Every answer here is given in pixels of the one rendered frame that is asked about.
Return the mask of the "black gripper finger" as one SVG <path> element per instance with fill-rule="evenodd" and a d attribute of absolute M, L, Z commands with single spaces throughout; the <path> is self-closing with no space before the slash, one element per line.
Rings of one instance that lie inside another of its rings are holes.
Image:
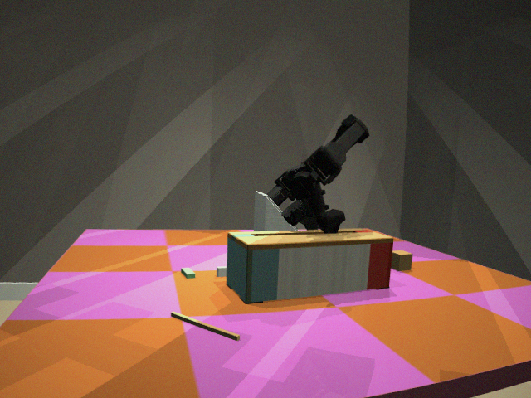
<path fill-rule="evenodd" d="M 307 231 L 310 230 L 318 230 L 319 225 L 317 223 L 317 218 L 309 217 L 302 221 L 300 221 L 301 224 L 304 225 Z"/>
<path fill-rule="evenodd" d="M 341 222 L 342 223 L 342 222 Z M 325 234 L 337 234 L 339 230 L 340 224 L 337 224 L 335 226 L 331 226 L 330 228 L 324 229 L 322 227 L 318 227 L 320 230 L 322 230 Z"/>

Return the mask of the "green rectangular block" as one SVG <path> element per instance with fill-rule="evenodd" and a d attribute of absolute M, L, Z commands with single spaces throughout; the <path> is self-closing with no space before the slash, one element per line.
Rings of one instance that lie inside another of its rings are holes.
<path fill-rule="evenodd" d="M 195 278 L 195 274 L 189 268 L 181 269 L 181 272 L 187 279 Z"/>

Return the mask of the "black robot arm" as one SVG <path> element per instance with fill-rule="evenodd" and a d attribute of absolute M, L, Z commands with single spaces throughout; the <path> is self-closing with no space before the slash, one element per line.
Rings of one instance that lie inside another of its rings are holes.
<path fill-rule="evenodd" d="M 349 149 L 369 136 L 368 128 L 356 116 L 350 114 L 341 124 L 334 139 L 319 147 L 301 165 L 286 170 L 274 181 L 276 186 L 266 194 L 277 206 L 287 198 L 291 201 L 296 199 L 281 213 L 292 226 L 297 225 L 306 213 L 307 216 L 313 215 L 305 199 L 321 187 L 320 182 L 324 186 L 330 184 L 340 174 Z M 326 177 L 329 178 L 325 181 Z"/>

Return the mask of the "tan wooden stick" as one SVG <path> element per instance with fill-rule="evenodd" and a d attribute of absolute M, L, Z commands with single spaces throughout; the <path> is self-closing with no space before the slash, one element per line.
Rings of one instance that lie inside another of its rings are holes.
<path fill-rule="evenodd" d="M 238 334 L 235 334 L 235 333 L 232 333 L 232 332 L 228 332 L 226 330 L 223 330 L 223 329 L 220 329 L 220 328 L 217 328 L 215 326 L 212 326 L 210 324 L 207 324 L 207 323 L 203 323 L 201 321 L 198 321 L 196 319 L 193 319 L 193 318 L 190 318 L 188 316 L 185 316 L 185 315 L 182 315 L 180 313 L 175 313 L 175 312 L 171 312 L 171 316 L 172 317 L 175 317 L 177 319 L 180 319 L 180 320 L 183 320 L 184 322 L 187 322 L 187 323 L 191 323 L 193 325 L 196 325 L 200 328 L 204 328 L 208 331 L 211 331 L 211 332 L 214 332 L 214 333 L 217 333 L 217 334 L 220 334 L 222 335 L 223 337 L 228 337 L 232 340 L 235 340 L 235 341 L 238 341 L 240 340 L 240 335 Z"/>

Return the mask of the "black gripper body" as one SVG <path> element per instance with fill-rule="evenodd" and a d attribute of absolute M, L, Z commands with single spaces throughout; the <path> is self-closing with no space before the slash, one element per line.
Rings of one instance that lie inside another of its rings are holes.
<path fill-rule="evenodd" d="M 345 221 L 345 216 L 344 213 L 339 210 L 332 209 L 326 211 L 329 209 L 329 205 L 325 205 L 324 194 L 326 194 L 325 190 L 322 190 L 320 187 L 315 189 L 309 198 L 305 199 L 311 207 L 313 215 L 307 216 L 306 213 L 302 220 L 309 217 L 317 218 L 319 227 L 327 229 Z"/>

